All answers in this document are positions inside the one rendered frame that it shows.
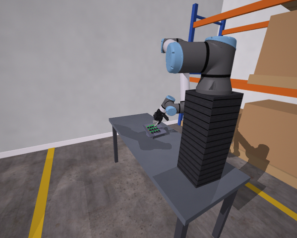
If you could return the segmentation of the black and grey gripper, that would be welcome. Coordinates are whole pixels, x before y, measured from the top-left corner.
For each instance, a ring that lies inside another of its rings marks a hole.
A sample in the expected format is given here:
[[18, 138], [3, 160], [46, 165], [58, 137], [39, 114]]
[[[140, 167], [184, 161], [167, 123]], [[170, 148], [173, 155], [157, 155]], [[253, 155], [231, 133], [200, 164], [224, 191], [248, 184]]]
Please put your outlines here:
[[165, 114], [165, 113], [161, 112], [160, 109], [158, 109], [157, 112], [154, 113], [153, 115], [154, 117], [153, 123], [155, 124], [154, 126], [157, 126], [158, 124], [161, 123], [163, 119], [162, 114]]

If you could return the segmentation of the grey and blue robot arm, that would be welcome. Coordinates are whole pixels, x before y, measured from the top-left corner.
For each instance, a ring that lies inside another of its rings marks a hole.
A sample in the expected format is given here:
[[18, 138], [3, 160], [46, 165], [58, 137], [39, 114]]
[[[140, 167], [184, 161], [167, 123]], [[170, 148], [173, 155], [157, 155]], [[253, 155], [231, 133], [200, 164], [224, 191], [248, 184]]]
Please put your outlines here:
[[236, 39], [227, 36], [208, 37], [204, 42], [187, 42], [180, 38], [161, 40], [169, 73], [180, 74], [180, 104], [167, 96], [160, 111], [173, 116], [184, 113], [185, 91], [190, 90], [189, 73], [201, 73], [196, 92], [206, 95], [232, 93], [230, 76], [236, 52]]

